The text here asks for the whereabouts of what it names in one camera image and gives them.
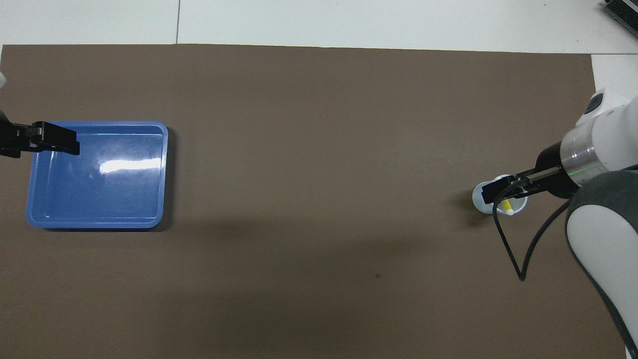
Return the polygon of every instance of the blue tray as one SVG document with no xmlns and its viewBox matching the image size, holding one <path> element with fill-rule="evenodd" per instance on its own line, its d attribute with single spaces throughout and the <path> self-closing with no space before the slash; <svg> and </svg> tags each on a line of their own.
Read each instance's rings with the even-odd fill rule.
<svg viewBox="0 0 638 359">
<path fill-rule="evenodd" d="M 134 229 L 160 222 L 166 126 L 153 121 L 53 123 L 77 132 L 80 155 L 34 154 L 26 213 L 31 225 Z"/>
</svg>

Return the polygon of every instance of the black cable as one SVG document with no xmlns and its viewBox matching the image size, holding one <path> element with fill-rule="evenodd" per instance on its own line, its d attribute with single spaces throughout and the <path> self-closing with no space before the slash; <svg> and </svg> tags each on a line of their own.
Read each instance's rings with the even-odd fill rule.
<svg viewBox="0 0 638 359">
<path fill-rule="evenodd" d="M 532 238 L 531 242 L 530 242 L 530 246 L 527 248 L 527 253 L 525 253 L 525 258 L 523 259 L 523 268 L 519 268 L 518 263 L 516 262 L 516 258 L 514 257 L 514 254 L 512 253 L 512 249 L 510 248 L 509 243 L 507 242 L 507 239 L 505 237 L 505 233 L 503 233 L 503 228 L 501 228 L 501 223 L 498 220 L 498 216 L 496 214 L 496 207 L 498 206 L 499 203 L 501 203 L 503 197 L 505 196 L 505 194 L 509 193 L 511 190 L 517 188 L 517 187 L 523 187 L 526 184 L 529 183 L 529 180 L 527 178 L 523 178 L 520 179 L 516 182 L 512 182 L 512 184 L 510 184 L 509 186 L 507 186 L 504 190 L 502 190 L 494 199 L 494 204 L 492 205 L 492 217 L 494 218 L 494 224 L 496 225 L 496 229 L 498 230 L 498 234 L 500 234 L 501 236 L 501 240 L 503 241 L 503 245 L 505 246 L 505 250 L 507 251 L 507 255 L 509 256 L 510 260 L 512 261 L 512 265 L 514 266 L 514 270 L 516 271 L 516 275 L 518 276 L 518 279 L 522 282 L 525 280 L 525 276 L 527 276 L 527 268 L 530 265 L 530 259 L 531 259 L 531 254 L 534 252 L 534 248 L 536 247 L 536 244 L 538 243 L 538 241 L 540 240 L 540 237 L 543 235 L 543 233 L 545 233 L 545 230 L 549 227 L 550 224 L 552 224 L 552 222 L 554 222 L 554 220 L 560 216 L 561 213 L 563 213 L 563 211 L 565 211 L 567 209 L 567 207 L 569 207 L 569 202 L 567 201 L 565 203 L 563 203 L 556 211 L 554 211 L 554 213 L 552 213 L 549 218 L 543 223 L 542 226 L 540 226 L 540 228 L 538 229 L 538 231 L 536 232 L 536 235 L 534 235 L 534 238 Z"/>
</svg>

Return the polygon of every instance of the brown paper mat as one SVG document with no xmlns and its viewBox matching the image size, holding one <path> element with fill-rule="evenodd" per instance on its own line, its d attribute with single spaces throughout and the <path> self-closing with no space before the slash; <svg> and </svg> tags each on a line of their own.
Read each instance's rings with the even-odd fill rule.
<svg viewBox="0 0 638 359">
<path fill-rule="evenodd" d="M 470 191 L 533 167 L 594 92 L 589 56 L 223 45 L 5 46 L 16 123 L 158 120 L 149 233 L 24 217 L 0 158 L 6 358 L 622 358 L 563 217 L 520 283 Z M 518 257 L 561 203 L 503 225 Z"/>
</svg>

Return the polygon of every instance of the white tile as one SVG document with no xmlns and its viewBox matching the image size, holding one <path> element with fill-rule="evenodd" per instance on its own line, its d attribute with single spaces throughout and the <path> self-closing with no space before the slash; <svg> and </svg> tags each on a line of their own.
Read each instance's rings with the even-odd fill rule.
<svg viewBox="0 0 638 359">
<path fill-rule="evenodd" d="M 638 55 L 592 55 L 591 67 L 597 89 L 638 96 Z"/>
<path fill-rule="evenodd" d="M 175 43 L 179 0 L 0 0 L 0 43 Z"/>
<path fill-rule="evenodd" d="M 181 0 L 179 43 L 637 53 L 602 0 Z"/>
</svg>

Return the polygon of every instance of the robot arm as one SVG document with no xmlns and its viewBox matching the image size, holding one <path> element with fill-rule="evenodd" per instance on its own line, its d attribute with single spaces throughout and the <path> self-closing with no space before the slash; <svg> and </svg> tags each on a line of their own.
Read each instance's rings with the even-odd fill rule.
<svg viewBox="0 0 638 359">
<path fill-rule="evenodd" d="M 638 171 L 621 171 L 627 169 L 638 169 L 638 96 L 629 101 L 602 90 L 533 169 L 489 183 L 481 194 L 486 204 L 543 191 L 571 199 L 565 230 L 572 253 L 607 305 L 628 357 L 638 359 Z"/>
<path fill-rule="evenodd" d="M 6 79 L 0 72 L 0 88 Z M 80 154 L 80 143 L 75 131 L 38 121 L 31 125 L 11 123 L 0 110 L 0 155 L 20 158 L 22 151 L 59 151 L 71 155 Z"/>
</svg>

